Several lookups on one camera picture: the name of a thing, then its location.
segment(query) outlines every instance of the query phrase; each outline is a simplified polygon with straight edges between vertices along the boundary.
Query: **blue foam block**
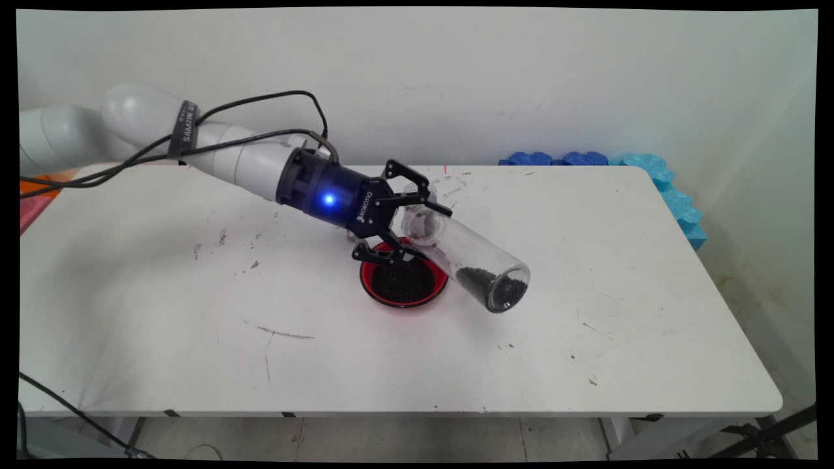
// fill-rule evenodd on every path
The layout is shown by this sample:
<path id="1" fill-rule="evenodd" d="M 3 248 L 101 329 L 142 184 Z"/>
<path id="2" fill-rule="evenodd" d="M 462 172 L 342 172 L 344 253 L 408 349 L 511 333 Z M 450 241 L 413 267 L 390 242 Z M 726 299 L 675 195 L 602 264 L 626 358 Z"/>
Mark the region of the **blue foam block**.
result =
<path id="1" fill-rule="evenodd" d="M 663 201 L 675 216 L 684 233 L 689 233 L 701 221 L 701 211 L 692 208 L 692 198 L 680 190 L 670 187 L 661 192 Z"/>
<path id="2" fill-rule="evenodd" d="M 692 249 L 698 250 L 706 242 L 706 233 L 704 233 L 701 226 L 697 224 L 695 225 L 695 228 L 691 229 L 689 233 L 686 234 L 686 238 L 689 240 L 689 244 L 692 246 Z"/>
<path id="3" fill-rule="evenodd" d="M 572 151 L 565 155 L 564 160 L 569 166 L 608 166 L 608 158 L 596 151 L 586 154 Z"/>
<path id="4" fill-rule="evenodd" d="M 669 189 L 672 180 L 675 178 L 675 173 L 666 168 L 666 161 L 656 154 L 624 154 L 620 165 L 645 169 L 651 176 L 657 190 L 661 192 Z"/>
<path id="5" fill-rule="evenodd" d="M 516 166 L 550 166 L 553 161 L 550 155 L 537 151 L 533 154 L 515 152 L 510 156 L 510 162 Z"/>

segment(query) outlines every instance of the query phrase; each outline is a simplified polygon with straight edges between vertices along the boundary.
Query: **black cable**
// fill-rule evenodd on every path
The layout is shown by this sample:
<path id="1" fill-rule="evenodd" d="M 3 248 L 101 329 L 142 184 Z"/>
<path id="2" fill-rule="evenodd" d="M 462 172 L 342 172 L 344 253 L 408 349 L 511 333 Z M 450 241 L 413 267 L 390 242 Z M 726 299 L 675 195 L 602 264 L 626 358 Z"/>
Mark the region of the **black cable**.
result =
<path id="1" fill-rule="evenodd" d="M 299 90 L 299 89 L 293 90 L 293 91 L 283 91 L 281 93 L 263 94 L 261 96 L 255 96 L 255 97 L 252 97 L 252 98 L 246 98 L 246 99 L 240 99 L 238 101 L 233 101 L 232 103 L 224 104 L 222 106 L 218 106 L 217 108 L 209 110 L 207 113 L 200 116 L 199 119 L 197 119 L 195 121 L 195 123 L 197 125 L 200 125 L 200 124 L 203 123 L 203 121 L 205 119 L 208 119 L 209 116 L 211 116 L 212 114 L 216 114 L 216 113 L 219 113 L 221 111 L 225 111 L 226 109 L 235 108 L 235 107 L 241 106 L 243 104 L 254 103 L 256 101 L 263 101 L 265 99 L 282 98 L 284 96 L 292 96 L 292 95 L 307 96 L 308 98 L 313 100 L 313 105 L 315 105 L 316 110 L 319 111 L 319 117 L 321 117 L 321 124 L 322 124 L 322 128 L 323 128 L 322 131 L 321 131 L 321 136 L 326 139 L 327 135 L 328 135 L 327 119 L 324 118 L 324 111 L 322 111 L 321 106 L 319 106 L 319 100 L 316 99 L 315 96 L 312 93 L 310 93 L 308 91 Z"/>
<path id="2" fill-rule="evenodd" d="M 93 419 L 91 419 L 90 417 L 87 416 L 87 414 L 85 414 L 84 412 L 81 412 L 80 410 L 76 409 L 75 406 L 73 406 L 69 402 L 66 402 L 61 396 L 55 394 L 54 392 L 52 392 L 52 390 L 50 390 L 46 386 L 42 385 L 41 383 L 33 380 L 32 378 L 30 378 L 28 376 L 26 376 L 22 371 L 18 371 L 18 377 L 20 379 L 26 381 L 30 385 L 35 386 L 40 391 L 47 394 L 49 397 L 52 397 L 55 401 L 60 402 L 62 406 L 67 407 L 70 411 L 73 412 L 73 414 L 81 417 L 81 420 L 87 422 L 90 426 L 92 426 L 96 430 L 101 431 L 112 442 L 121 446 L 125 450 L 130 449 L 130 446 L 127 443 L 125 443 L 124 441 L 119 440 L 113 433 L 110 433 L 109 431 L 107 431 L 107 429 L 103 428 L 98 423 L 94 422 Z M 23 409 L 23 406 L 20 406 L 20 402 L 18 402 L 18 411 L 21 411 L 22 409 Z"/>
<path id="3" fill-rule="evenodd" d="M 238 139 L 238 140 L 232 140 L 232 141 L 229 141 L 229 142 L 224 142 L 222 144 L 210 145 L 208 147 L 203 147 L 201 149 L 188 150 L 186 152 L 183 152 L 183 156 L 187 156 L 187 155 L 190 155 L 190 154 L 198 154 L 198 153 L 202 153 L 202 152 L 205 152 L 205 151 L 210 151 L 212 149 L 221 149 L 221 148 L 226 148 L 226 147 L 230 147 L 230 146 L 234 146 L 234 145 L 246 144 L 246 143 L 253 142 L 253 141 L 256 141 L 256 140 L 261 140 L 261 139 L 269 139 L 269 138 L 275 137 L 277 135 L 307 134 L 310 137 L 312 137 L 314 140 L 319 142 L 319 148 L 321 148 L 322 146 L 326 147 L 330 151 L 331 160 L 334 161 L 335 163 L 338 163 L 339 162 L 339 154 L 336 152 L 336 149 L 333 147 L 333 145 L 330 144 L 329 142 L 327 142 L 328 128 L 327 128 L 327 118 L 324 116 L 324 111 L 322 111 L 322 108 L 319 105 L 319 100 L 316 99 L 316 97 L 312 93 L 309 93 L 307 91 L 302 91 L 302 90 L 284 91 L 282 93 L 271 93 L 271 94 L 264 94 L 264 95 L 261 95 L 261 96 L 255 96 L 255 97 L 252 97 L 252 98 L 240 99 L 238 101 L 233 101 L 232 103 L 223 104 L 223 105 L 218 106 L 216 108 L 210 109 L 208 112 L 206 112 L 205 114 L 200 116 L 194 123 L 195 123 L 195 125 L 199 126 L 209 116 L 211 116 L 213 114 L 216 114 L 216 113 L 219 113 L 221 111 L 224 111 L 226 109 L 234 108 L 234 107 L 237 107 L 237 106 L 240 106 L 240 105 L 243 105 L 243 104 L 254 103 L 254 102 L 257 102 L 257 101 L 262 101 L 262 100 L 271 99 L 271 98 L 282 98 L 284 96 L 291 96 L 291 95 L 303 95 L 303 96 L 307 96 L 307 97 L 309 97 L 310 99 L 313 100 L 313 104 L 315 105 L 316 110 L 319 112 L 319 116 L 321 117 L 321 121 L 322 121 L 322 126 L 324 128 L 321 135 L 318 135 L 315 132 L 311 132 L 311 131 L 305 130 L 305 129 L 279 130 L 277 132 L 269 132 L 267 134 L 254 135 L 253 137 L 248 137 L 246 139 Z M 165 137 L 162 137 L 161 139 L 157 140 L 156 142 L 153 142 L 152 144 L 148 145 L 147 147 L 145 147 L 144 149 L 142 149 L 138 153 L 136 153 L 134 156 L 130 157 L 129 159 L 125 160 L 124 162 L 122 162 L 121 164 L 119 164 L 117 166 L 105 169 L 103 171 L 99 171 L 98 173 L 95 173 L 95 174 L 90 174 L 88 176 L 84 176 L 84 177 L 79 178 L 79 179 L 74 179 L 72 181 L 68 181 L 68 182 L 65 182 L 65 183 L 57 182 L 57 181 L 44 181 L 42 179 L 35 179 L 35 178 L 28 178 L 28 177 L 21 176 L 20 180 L 22 180 L 22 181 L 27 181 L 27 182 L 35 183 L 35 184 L 42 184 L 42 185 L 46 185 L 46 186 L 49 186 L 49 187 L 44 188 L 44 189 L 34 190 L 32 192 L 27 192 L 26 194 L 21 194 L 20 198 L 21 199 L 27 199 L 29 197 L 33 197 L 35 195 L 40 195 L 40 194 L 45 194 L 47 192 L 51 192 L 53 190 L 57 190 L 57 189 L 60 189 L 60 188 L 84 189 L 84 188 L 95 187 L 97 185 L 103 184 L 104 182 L 110 180 L 116 174 L 119 174 L 120 172 L 122 172 L 123 170 L 125 170 L 127 168 L 130 168 L 131 166 L 135 166 L 136 164 L 147 163 L 149 161 L 157 161 L 157 160 L 160 160 L 160 159 L 165 159 L 166 157 L 164 155 L 148 157 L 146 159 L 141 159 L 141 160 L 139 158 L 141 158 L 144 154 L 146 154 L 147 152 L 156 148 L 157 146 L 159 146 L 161 144 L 164 144 L 165 142 L 169 141 L 170 139 L 171 139 L 171 135 L 169 134 L 169 135 L 167 135 Z M 92 180 L 92 179 L 96 179 L 96 178 L 100 178 L 100 179 L 95 180 L 91 183 L 84 184 L 87 181 Z"/>
<path id="4" fill-rule="evenodd" d="M 26 412 L 23 411 L 23 404 L 18 401 L 18 419 L 20 420 L 20 451 L 26 459 L 34 459 L 29 452 L 28 434 L 26 432 Z"/>

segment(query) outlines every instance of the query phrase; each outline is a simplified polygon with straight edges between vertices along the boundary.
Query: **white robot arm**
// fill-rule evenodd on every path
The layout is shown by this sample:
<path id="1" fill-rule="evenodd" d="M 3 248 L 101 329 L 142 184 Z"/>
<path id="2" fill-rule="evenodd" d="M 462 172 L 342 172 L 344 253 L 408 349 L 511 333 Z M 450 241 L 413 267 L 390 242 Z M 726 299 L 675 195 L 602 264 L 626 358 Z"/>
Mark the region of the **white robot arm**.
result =
<path id="1" fill-rule="evenodd" d="M 39 108 L 20 113 L 20 174 L 37 176 L 88 164 L 124 161 L 161 136 L 170 134 L 183 100 L 159 88 L 121 83 L 107 91 L 101 112 L 80 106 Z M 237 125 L 206 122 L 197 147 L 251 137 Z M 195 168 L 275 200 L 278 179 L 295 148 L 306 139 L 293 135 L 182 157 Z M 168 144 L 151 154 L 166 154 Z M 319 151 L 327 155 L 326 149 Z"/>
<path id="2" fill-rule="evenodd" d="M 287 93 L 307 94 L 312 98 L 306 92 Z M 321 113 L 315 99 L 314 103 Z M 181 98 L 159 88 L 122 83 L 107 91 L 101 112 L 78 106 L 21 112 L 20 174 L 28 177 L 87 164 L 135 159 L 139 149 L 146 149 L 172 133 L 174 125 L 183 121 L 183 109 L 187 107 L 183 107 Z M 360 241 L 352 254 L 356 260 L 392 265 L 421 255 L 403 245 L 391 231 L 391 222 L 401 206 L 423 204 L 446 216 L 452 215 L 450 209 L 430 198 L 425 176 L 393 159 L 388 160 L 380 177 L 371 178 L 341 166 L 335 148 L 316 133 L 300 130 L 319 141 L 323 148 L 305 149 L 306 139 L 298 134 L 292 135 L 289 142 L 269 138 L 240 143 L 237 141 L 256 133 L 237 125 L 203 120 L 193 120 L 190 130 L 185 131 L 190 132 L 189 137 L 196 132 L 196 148 L 178 154 L 187 156 L 177 156 L 177 159 L 264 199 L 346 228 L 362 240 L 378 235 L 393 247 L 392 251 L 383 252 L 372 250 Z M 229 145 L 206 149 L 218 144 Z M 167 155 L 168 143 L 160 144 L 150 154 Z M 398 176 L 410 180 L 417 190 L 395 193 L 386 181 Z"/>

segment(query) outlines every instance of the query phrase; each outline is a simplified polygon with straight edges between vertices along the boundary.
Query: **clear plastic tube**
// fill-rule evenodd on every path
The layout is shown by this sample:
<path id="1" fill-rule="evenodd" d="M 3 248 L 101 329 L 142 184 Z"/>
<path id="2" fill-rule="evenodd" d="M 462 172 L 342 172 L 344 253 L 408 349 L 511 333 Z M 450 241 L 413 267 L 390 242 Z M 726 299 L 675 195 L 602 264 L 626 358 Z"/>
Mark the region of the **clear plastic tube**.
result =
<path id="1" fill-rule="evenodd" d="M 503 313 L 517 305 L 527 291 L 527 265 L 458 220 L 423 205 L 411 205 L 401 228 L 415 248 L 487 310 Z"/>

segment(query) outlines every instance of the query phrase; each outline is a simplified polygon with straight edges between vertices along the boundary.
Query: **orange object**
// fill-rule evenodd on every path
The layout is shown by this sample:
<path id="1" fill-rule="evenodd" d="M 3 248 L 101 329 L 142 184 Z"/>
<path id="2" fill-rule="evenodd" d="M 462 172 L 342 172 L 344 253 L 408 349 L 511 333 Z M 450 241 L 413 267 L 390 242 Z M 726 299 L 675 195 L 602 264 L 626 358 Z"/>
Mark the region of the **orange object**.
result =
<path id="1" fill-rule="evenodd" d="M 67 181 L 73 180 L 73 177 L 78 172 L 77 169 L 70 169 L 69 171 L 61 171 L 59 173 L 52 173 L 52 174 L 45 174 L 43 176 L 38 176 L 35 179 L 43 179 L 45 181 L 58 181 L 65 183 Z M 20 192 L 27 193 L 32 192 L 33 190 L 43 189 L 47 186 L 42 184 L 35 184 L 26 181 L 20 181 Z M 49 197 L 50 199 L 54 199 L 58 196 L 61 192 L 60 189 L 54 190 L 52 192 L 47 192 L 46 194 L 42 194 L 43 197 Z"/>

